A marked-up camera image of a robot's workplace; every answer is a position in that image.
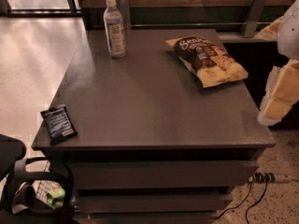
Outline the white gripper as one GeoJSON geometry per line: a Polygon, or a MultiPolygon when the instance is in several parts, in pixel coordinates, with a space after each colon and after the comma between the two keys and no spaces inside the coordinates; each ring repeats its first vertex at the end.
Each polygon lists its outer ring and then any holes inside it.
{"type": "Polygon", "coordinates": [[[289,60],[282,68],[274,66],[269,73],[257,120],[264,126],[276,125],[298,101],[299,61],[289,60]]]}

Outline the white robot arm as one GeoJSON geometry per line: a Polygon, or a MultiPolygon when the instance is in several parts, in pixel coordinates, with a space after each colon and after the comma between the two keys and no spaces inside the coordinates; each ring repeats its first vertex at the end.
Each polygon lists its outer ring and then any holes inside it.
{"type": "Polygon", "coordinates": [[[276,41],[278,53],[289,58],[282,68],[272,68],[260,104],[257,120],[264,126],[272,126],[281,122],[299,101],[299,0],[282,17],[263,28],[258,37],[276,41]]]}

